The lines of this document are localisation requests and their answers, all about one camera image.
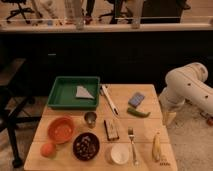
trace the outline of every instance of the wooden tabletop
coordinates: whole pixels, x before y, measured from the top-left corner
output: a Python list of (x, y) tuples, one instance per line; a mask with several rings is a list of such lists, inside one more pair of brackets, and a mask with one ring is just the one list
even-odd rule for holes
[[(97, 120), (95, 128), (89, 128), (84, 120), (84, 114), (87, 111), (80, 110), (52, 110), (49, 107), (44, 108), (42, 119), (37, 128), (34, 140), (30, 147), (26, 162), (25, 170), (69, 170), (69, 171), (119, 171), (122, 170), (140, 170), (140, 171), (166, 171), (177, 170), (177, 164), (173, 150), (168, 137), (167, 129), (162, 124), (162, 113), (159, 106), (156, 91), (151, 84), (109, 84), (108, 92), (115, 106), (119, 111), (116, 116), (106, 98), (100, 95), (99, 105), (96, 109)], [(148, 118), (138, 118), (126, 112), (128, 100), (135, 92), (140, 92), (145, 99), (138, 106), (137, 110), (151, 112)], [(57, 145), (56, 155), (52, 158), (45, 158), (40, 155), (41, 146), (49, 141), (47, 129), (49, 124), (56, 118), (70, 115), (74, 121), (75, 129), (73, 138), (62, 145)], [(118, 129), (119, 140), (109, 142), (104, 127), (104, 119), (113, 118)], [(127, 134), (128, 127), (134, 128), (136, 154), (139, 165), (134, 166), (132, 161), (132, 150), (130, 139)], [(72, 145), (75, 138), (84, 132), (94, 133), (100, 141), (100, 150), (90, 161), (83, 162), (78, 160), (72, 151)], [(153, 161), (152, 144), (156, 133), (160, 133), (162, 153), (166, 156), (170, 166), (162, 166)], [(130, 159), (124, 165), (113, 163), (109, 157), (110, 149), (115, 143), (125, 144), (130, 151)]]

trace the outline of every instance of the small metal cup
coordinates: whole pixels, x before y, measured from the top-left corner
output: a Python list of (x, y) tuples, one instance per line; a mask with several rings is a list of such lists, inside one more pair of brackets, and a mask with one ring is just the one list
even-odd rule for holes
[(97, 115), (95, 112), (87, 112), (84, 115), (84, 120), (86, 121), (89, 128), (94, 128), (96, 123)]

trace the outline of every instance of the dark bowl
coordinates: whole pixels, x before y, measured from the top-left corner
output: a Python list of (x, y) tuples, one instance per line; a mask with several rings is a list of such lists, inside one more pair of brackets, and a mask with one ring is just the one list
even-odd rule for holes
[(93, 159), (100, 149), (100, 142), (96, 135), (86, 132), (80, 134), (73, 143), (74, 155), (82, 161)]

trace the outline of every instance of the fork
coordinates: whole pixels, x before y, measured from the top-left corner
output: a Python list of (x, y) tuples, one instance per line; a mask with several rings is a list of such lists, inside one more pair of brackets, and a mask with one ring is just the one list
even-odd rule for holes
[(133, 133), (132, 127), (128, 128), (128, 135), (129, 135), (129, 139), (131, 140), (131, 144), (132, 144), (133, 163), (134, 163), (134, 165), (138, 165), (139, 162), (138, 162), (137, 157), (136, 157), (135, 144), (134, 144), (135, 135)]

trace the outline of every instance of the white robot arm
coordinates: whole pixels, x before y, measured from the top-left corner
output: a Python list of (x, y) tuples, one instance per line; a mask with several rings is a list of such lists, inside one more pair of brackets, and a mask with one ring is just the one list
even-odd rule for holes
[(204, 112), (213, 114), (213, 89), (204, 83), (207, 77), (206, 67), (196, 62), (169, 71), (165, 78), (167, 87), (159, 96), (163, 113), (181, 108), (188, 99)]

